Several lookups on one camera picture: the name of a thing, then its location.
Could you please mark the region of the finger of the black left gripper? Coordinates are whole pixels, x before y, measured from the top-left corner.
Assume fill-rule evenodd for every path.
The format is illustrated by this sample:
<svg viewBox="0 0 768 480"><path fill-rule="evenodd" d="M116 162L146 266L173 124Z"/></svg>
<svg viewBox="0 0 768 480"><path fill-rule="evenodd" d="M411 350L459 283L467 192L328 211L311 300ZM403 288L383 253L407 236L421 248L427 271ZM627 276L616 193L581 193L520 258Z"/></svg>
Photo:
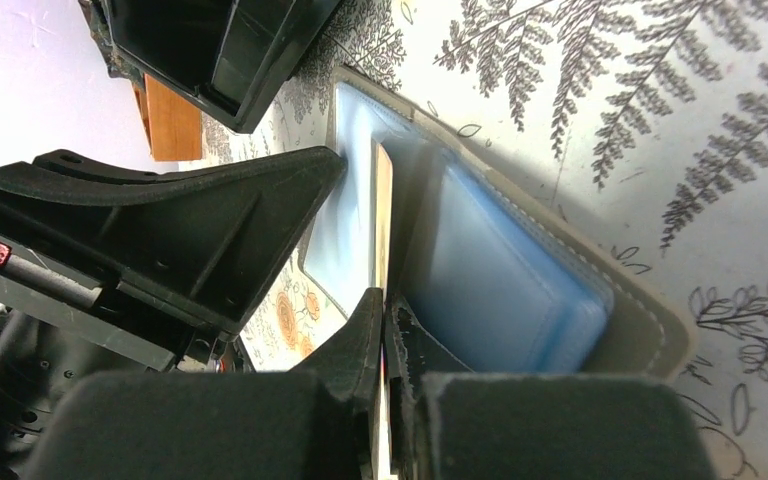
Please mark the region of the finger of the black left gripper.
<svg viewBox="0 0 768 480"><path fill-rule="evenodd" d="M234 337L346 169L323 146L165 174L56 150L0 167L0 243Z"/></svg>

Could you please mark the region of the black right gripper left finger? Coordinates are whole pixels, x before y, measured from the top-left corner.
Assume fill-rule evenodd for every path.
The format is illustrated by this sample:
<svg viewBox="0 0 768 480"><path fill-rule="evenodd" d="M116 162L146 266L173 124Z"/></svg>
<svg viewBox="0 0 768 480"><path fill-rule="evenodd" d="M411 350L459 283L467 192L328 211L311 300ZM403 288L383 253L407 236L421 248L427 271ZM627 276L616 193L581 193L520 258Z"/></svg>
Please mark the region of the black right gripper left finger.
<svg viewBox="0 0 768 480"><path fill-rule="evenodd" d="M59 405L28 479L360 479L383 293L284 372L99 373Z"/></svg>

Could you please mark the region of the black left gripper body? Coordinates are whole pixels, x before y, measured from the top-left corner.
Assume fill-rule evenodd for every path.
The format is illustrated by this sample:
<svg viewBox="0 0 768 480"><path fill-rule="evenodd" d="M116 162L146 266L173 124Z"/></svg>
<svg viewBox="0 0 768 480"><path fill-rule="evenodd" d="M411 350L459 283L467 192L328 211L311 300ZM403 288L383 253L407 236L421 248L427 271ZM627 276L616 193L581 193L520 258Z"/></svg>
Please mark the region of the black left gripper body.
<svg viewBox="0 0 768 480"><path fill-rule="evenodd" d="M240 339L118 289L0 269L0 479L18 479L62 398L101 372L248 372Z"/></svg>

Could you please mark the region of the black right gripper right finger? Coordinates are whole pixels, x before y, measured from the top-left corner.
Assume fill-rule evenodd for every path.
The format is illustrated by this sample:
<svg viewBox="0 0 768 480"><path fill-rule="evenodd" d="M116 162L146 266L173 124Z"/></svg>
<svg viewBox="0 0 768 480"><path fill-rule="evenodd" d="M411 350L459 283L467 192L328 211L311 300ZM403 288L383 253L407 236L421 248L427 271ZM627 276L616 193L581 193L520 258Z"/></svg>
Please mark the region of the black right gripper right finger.
<svg viewBox="0 0 768 480"><path fill-rule="evenodd" d="M712 479L667 385L616 375L476 373L392 296L383 318L402 479Z"/></svg>

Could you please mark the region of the black plastic card tray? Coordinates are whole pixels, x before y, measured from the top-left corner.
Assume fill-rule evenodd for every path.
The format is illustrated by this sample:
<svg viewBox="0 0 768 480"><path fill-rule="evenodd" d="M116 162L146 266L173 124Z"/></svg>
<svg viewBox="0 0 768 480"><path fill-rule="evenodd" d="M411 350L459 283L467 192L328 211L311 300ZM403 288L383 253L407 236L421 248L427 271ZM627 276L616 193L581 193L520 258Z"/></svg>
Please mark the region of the black plastic card tray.
<svg viewBox="0 0 768 480"><path fill-rule="evenodd" d="M337 1L82 1L111 77L150 77L250 134L336 13Z"/></svg>

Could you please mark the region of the orange compartment organizer tray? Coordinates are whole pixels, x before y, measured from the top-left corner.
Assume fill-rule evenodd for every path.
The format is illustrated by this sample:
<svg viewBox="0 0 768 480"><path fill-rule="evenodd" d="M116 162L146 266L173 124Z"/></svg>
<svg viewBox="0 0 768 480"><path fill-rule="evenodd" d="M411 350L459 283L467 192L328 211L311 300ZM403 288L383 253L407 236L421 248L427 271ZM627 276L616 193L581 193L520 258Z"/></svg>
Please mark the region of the orange compartment organizer tray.
<svg viewBox="0 0 768 480"><path fill-rule="evenodd" d="M134 93L156 162L188 162L203 158L201 111L149 75Z"/></svg>

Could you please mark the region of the floral patterned table mat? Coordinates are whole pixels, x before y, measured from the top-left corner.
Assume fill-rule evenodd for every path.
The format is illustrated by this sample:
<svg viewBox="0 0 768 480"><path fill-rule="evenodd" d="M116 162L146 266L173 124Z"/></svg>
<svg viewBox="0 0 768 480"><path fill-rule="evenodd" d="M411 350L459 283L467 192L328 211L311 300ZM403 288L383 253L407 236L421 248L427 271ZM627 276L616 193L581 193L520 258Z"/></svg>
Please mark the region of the floral patterned table mat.
<svg viewBox="0 0 768 480"><path fill-rule="evenodd" d="M323 143L341 65L685 310L713 464L768 479L768 1L347 1L252 134L204 119L204 163Z"/></svg>

